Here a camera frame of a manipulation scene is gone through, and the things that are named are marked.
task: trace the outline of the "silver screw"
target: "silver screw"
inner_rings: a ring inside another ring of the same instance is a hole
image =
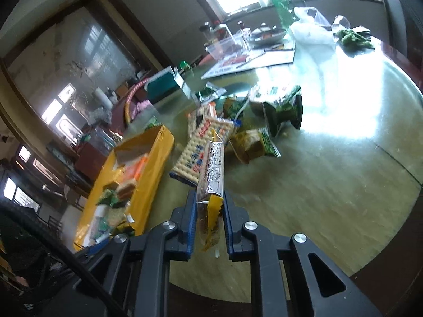
[[[128,236],[126,236],[125,234],[119,234],[115,236],[115,242],[116,243],[123,243],[126,241],[126,239],[128,238]]]
[[[304,234],[295,234],[293,236],[293,238],[295,239],[295,241],[297,241],[298,243],[304,243],[307,240],[307,236]]]
[[[165,221],[162,226],[166,229],[166,230],[172,230],[176,224],[172,221]]]
[[[244,224],[245,228],[248,230],[255,230],[257,229],[257,223],[255,221],[248,221]]]

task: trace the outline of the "yellow box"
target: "yellow box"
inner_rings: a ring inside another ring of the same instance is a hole
[[[139,149],[140,155],[149,152],[149,159],[144,172],[138,180],[137,188],[132,194],[130,205],[126,211],[134,219],[127,223],[135,230],[135,235],[141,235],[145,230],[150,214],[151,204],[156,195],[157,187],[163,174],[164,165],[172,150],[175,139],[172,133],[164,126],[156,126],[144,133],[135,136],[112,150],[97,178],[85,204],[74,239],[74,248],[79,251],[90,228],[91,220],[97,208],[97,202],[103,192],[103,186],[113,178],[113,169],[116,164],[116,152],[134,151]]]

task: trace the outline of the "tabletop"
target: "tabletop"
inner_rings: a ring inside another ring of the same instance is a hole
[[[395,236],[423,182],[422,94],[380,47],[355,56],[338,46],[297,46],[292,64],[260,68],[208,81],[247,91],[277,80],[302,87],[300,130],[284,125],[273,139],[280,158],[241,164],[225,155],[225,190],[250,219],[275,234],[310,237],[349,276],[368,264]],[[195,92],[209,66],[185,74]],[[188,186],[168,173],[187,143],[185,113],[195,105],[180,90],[154,105],[153,113],[175,136],[175,148],[153,202],[147,229],[185,203]],[[264,125],[250,109],[245,118]],[[136,119],[126,137],[139,132]],[[189,262],[172,262],[170,282],[214,299],[250,301],[250,268],[231,262],[224,236],[214,251],[199,240]]]

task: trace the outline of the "black cable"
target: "black cable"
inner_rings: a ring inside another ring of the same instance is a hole
[[[398,161],[395,157],[393,157],[388,151],[386,151],[384,148],[382,148],[379,144],[377,144],[375,141],[373,143],[376,145],[376,148],[379,148],[382,150],[385,154],[387,154],[391,159],[393,159],[396,163],[398,163],[407,173],[410,174],[410,176],[419,184],[420,187],[423,187],[423,183],[421,183],[410,170],[408,170],[400,161]]]
[[[46,248],[55,253],[85,284],[96,291],[98,298],[105,304],[109,312],[117,317],[128,317],[119,304],[109,295],[94,276],[84,268],[75,256],[63,244],[57,241],[38,220],[29,215],[19,205],[0,198],[0,213],[35,236]]]

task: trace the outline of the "white plastic bag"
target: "white plastic bag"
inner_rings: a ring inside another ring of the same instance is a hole
[[[295,7],[294,13],[300,18],[289,27],[295,41],[308,45],[334,45],[332,33],[324,29],[331,25],[316,8]]]

